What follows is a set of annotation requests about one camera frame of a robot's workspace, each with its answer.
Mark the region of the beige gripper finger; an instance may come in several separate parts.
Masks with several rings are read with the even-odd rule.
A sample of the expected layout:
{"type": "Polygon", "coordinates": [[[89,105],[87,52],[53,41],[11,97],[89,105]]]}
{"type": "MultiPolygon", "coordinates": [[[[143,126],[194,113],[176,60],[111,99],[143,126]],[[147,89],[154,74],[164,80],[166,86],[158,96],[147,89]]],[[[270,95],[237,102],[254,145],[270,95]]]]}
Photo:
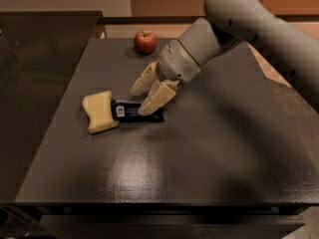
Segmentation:
{"type": "Polygon", "coordinates": [[[179,81],[155,80],[149,90],[148,96],[138,109],[141,116],[149,116],[170,102],[176,95],[179,81]]]}
{"type": "Polygon", "coordinates": [[[148,92],[155,80],[162,81],[163,74],[160,72],[158,63],[151,62],[146,66],[144,71],[131,87],[131,94],[138,97],[148,92]]]}

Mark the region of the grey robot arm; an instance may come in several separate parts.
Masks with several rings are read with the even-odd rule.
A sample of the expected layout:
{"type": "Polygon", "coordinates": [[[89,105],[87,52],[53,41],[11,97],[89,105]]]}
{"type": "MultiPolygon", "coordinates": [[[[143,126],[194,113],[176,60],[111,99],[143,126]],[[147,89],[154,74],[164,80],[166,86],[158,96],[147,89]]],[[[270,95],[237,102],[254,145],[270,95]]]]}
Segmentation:
{"type": "Polygon", "coordinates": [[[319,111],[319,39],[271,14],[258,0],[204,0],[205,16],[164,46],[131,88],[145,94],[138,114],[148,116],[174,98],[179,83],[240,42],[250,44],[290,86],[319,111]]]}

